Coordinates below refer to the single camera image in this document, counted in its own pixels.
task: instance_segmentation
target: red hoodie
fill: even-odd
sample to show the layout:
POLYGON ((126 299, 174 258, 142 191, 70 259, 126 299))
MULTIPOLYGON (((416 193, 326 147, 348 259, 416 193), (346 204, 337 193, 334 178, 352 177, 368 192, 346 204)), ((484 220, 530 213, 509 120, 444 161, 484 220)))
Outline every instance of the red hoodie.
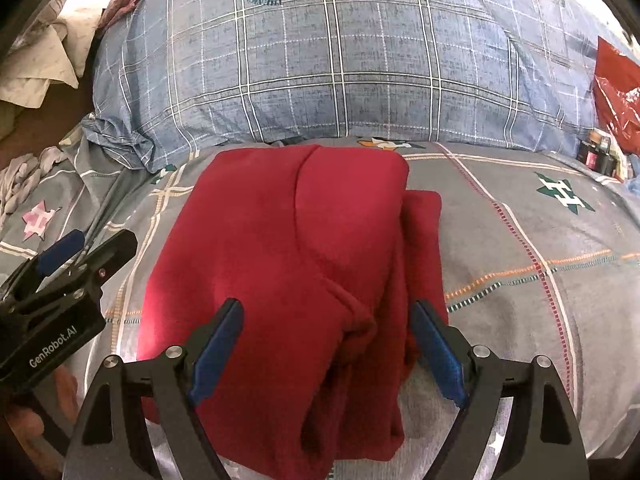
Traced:
POLYGON ((149 278, 138 359, 206 323, 226 298, 244 329, 198 415, 220 456, 276 480, 337 459, 390 460, 398 391, 417 352, 408 305, 446 319, 440 197, 369 148, 231 150, 202 173, 149 278))

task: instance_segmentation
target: pink star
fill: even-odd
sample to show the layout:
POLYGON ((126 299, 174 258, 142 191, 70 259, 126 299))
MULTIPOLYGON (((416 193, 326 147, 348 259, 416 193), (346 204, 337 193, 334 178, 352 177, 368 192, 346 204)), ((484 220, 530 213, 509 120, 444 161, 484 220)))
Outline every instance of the pink star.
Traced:
POLYGON ((53 218, 57 209, 47 211, 44 200, 38 205, 34 206, 31 211, 22 215, 22 219, 26 222, 24 226, 24 240, 31 235, 38 235, 44 240, 44 229, 47 228, 49 220, 53 218))

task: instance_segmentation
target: finger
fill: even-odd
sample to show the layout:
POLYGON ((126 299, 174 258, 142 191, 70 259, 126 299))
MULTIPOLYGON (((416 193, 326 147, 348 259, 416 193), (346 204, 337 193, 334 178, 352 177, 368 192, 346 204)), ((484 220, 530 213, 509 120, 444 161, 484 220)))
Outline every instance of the finger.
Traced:
POLYGON ((44 432, 42 419, 29 408, 10 406, 4 418, 21 443, 41 436, 44 432))
POLYGON ((56 460, 49 453, 43 452, 34 446, 32 442, 42 436, 44 432, 44 423, 40 416, 29 408, 12 405, 9 406, 4 418, 27 457, 33 462, 41 475, 46 480, 59 478, 60 472, 56 460))
POLYGON ((72 423, 78 418, 78 380, 64 367, 59 366, 54 370, 53 377, 56 381, 56 393, 58 394, 58 406, 66 419, 72 423))

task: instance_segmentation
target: plaid pattern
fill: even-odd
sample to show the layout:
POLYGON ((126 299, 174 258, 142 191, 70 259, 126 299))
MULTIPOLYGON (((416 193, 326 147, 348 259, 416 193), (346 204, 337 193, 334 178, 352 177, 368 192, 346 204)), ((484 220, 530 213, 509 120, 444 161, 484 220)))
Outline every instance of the plaid pattern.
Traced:
MULTIPOLYGON (((442 197, 439 238, 447 305, 496 282, 507 285, 454 310, 450 322, 471 344, 485 344, 505 358, 549 356, 568 387, 587 452, 609 458, 626 450, 640 428, 639 375, 629 373, 640 354, 634 329, 640 323, 640 207, 622 184, 561 155, 426 142, 391 146, 370 137, 313 142, 394 149, 402 155, 410 166, 408 188, 442 197), (537 173, 569 180, 596 211, 576 216, 538 193, 537 173), (568 345, 562 344, 563 335, 568 345)), ((100 305, 107 328, 67 363, 79 379, 82 398, 107 355, 136 359, 149 274, 202 171, 222 149, 196 152, 156 180, 146 171, 122 168, 78 130, 62 147, 68 160, 41 180, 0 232, 0 282, 71 229, 84 231, 91 247, 123 228, 136 234, 135 259, 103 287, 100 305), (22 216, 42 200, 48 210, 60 209, 44 240, 24 240, 22 216)), ((338 461, 336 480, 422 480, 456 409, 420 367, 402 388, 399 405, 406 439, 394 458, 338 461)), ((504 435, 509 409, 501 405, 489 443, 504 435)), ((161 429, 148 428, 162 477, 179 479, 161 429)), ((487 449, 476 478, 491 478, 496 462, 495 448, 487 449)), ((224 463, 233 478, 266 480, 224 463)))
POLYGON ((598 35, 623 48, 573 0, 143 0, 101 44, 82 126, 151 172, 353 135, 573 155, 598 35))

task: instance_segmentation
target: bottle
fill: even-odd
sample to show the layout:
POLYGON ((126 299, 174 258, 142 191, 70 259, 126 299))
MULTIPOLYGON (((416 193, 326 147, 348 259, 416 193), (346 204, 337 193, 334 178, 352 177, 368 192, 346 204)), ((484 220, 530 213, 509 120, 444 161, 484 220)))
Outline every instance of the bottle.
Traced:
POLYGON ((583 163, 590 170, 595 171, 596 169, 601 142, 602 136, 596 131, 589 133, 589 139, 587 141, 580 141, 580 146, 578 147, 578 161, 583 163))
POLYGON ((596 163, 595 171, 599 174, 614 176, 617 161, 609 153, 600 153, 596 163))

